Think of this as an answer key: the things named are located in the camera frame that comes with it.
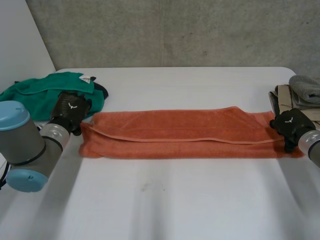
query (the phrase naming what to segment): gray cylinder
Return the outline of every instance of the gray cylinder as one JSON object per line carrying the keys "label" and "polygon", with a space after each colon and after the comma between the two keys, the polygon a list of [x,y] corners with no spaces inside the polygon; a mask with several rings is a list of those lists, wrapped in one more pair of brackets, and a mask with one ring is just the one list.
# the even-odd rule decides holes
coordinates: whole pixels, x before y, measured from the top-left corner
{"label": "gray cylinder", "polygon": [[6,182],[13,189],[40,191],[70,137],[56,124],[45,125],[41,132],[43,136],[22,103],[0,102],[0,152],[11,165]]}

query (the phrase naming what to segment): gray wall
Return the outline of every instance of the gray wall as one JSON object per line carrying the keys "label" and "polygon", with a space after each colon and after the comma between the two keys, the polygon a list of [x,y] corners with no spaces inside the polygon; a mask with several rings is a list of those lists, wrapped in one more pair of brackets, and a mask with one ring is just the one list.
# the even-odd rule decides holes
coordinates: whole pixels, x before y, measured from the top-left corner
{"label": "gray wall", "polygon": [[56,69],[281,66],[320,75],[320,0],[27,0]]}

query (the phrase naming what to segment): cable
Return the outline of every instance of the cable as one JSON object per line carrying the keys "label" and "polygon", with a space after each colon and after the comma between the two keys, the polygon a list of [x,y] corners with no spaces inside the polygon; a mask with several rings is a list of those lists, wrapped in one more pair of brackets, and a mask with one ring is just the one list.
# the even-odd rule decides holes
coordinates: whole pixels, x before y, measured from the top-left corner
{"label": "cable", "polygon": [[5,178],[6,178],[6,176],[7,176],[9,167],[10,167],[10,164],[9,164],[8,162],[6,162],[4,172],[3,172],[3,174],[2,174],[2,177],[0,178],[0,190],[1,190],[1,188],[7,183],[7,181],[6,181]]}

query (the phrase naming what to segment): green cloth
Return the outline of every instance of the green cloth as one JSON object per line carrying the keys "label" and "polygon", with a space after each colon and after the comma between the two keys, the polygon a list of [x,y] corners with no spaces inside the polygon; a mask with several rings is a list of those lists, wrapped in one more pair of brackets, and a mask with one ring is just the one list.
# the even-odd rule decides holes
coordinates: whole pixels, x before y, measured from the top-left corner
{"label": "green cloth", "polygon": [[84,94],[85,99],[92,100],[92,107],[87,117],[100,112],[104,106],[104,95],[94,88],[94,83],[81,80],[82,73],[61,72],[52,73],[45,78],[32,78],[17,82],[0,94],[2,101],[18,101],[29,111],[34,121],[50,120],[59,94],[63,91]]}

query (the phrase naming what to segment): white table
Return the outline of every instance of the white table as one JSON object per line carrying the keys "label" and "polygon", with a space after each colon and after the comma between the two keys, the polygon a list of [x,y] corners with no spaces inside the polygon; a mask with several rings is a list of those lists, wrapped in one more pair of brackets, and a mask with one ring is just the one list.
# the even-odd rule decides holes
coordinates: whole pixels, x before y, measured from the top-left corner
{"label": "white table", "polygon": [[[79,68],[103,111],[270,111],[282,67]],[[82,158],[72,137],[45,189],[0,191],[1,240],[319,239],[320,175],[307,159]]]}

